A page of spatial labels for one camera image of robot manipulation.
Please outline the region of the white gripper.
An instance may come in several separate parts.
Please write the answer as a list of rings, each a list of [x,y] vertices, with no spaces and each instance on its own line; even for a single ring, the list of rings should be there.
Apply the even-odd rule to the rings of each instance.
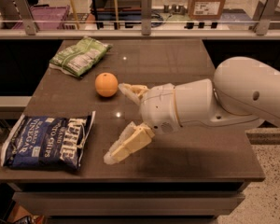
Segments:
[[[136,105],[144,123],[133,121],[104,155],[105,164],[116,164],[152,142],[155,134],[165,134],[180,128],[175,111],[175,86],[165,84],[148,89],[145,85],[120,83],[119,90]]]

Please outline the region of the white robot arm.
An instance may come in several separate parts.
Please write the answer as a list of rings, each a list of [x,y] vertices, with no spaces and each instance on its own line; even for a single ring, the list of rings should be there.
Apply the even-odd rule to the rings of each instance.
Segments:
[[[263,121],[280,128],[280,72],[258,60],[232,57],[209,79],[148,88],[119,84],[119,90],[139,106],[142,123],[130,123],[104,155],[116,164],[146,147],[157,134],[181,128],[244,126]]]

